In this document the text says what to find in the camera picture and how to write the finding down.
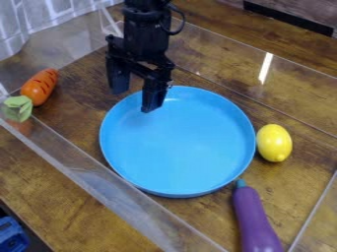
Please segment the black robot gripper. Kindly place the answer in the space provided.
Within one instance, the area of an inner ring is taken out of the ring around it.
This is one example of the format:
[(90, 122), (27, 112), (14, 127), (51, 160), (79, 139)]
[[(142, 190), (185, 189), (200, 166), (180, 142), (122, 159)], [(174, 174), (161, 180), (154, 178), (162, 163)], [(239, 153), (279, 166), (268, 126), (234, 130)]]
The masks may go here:
[(174, 63), (166, 56), (172, 30), (172, 0), (126, 0), (125, 36), (107, 35), (109, 85), (114, 95), (129, 90), (130, 73), (145, 78), (141, 111), (164, 104)]

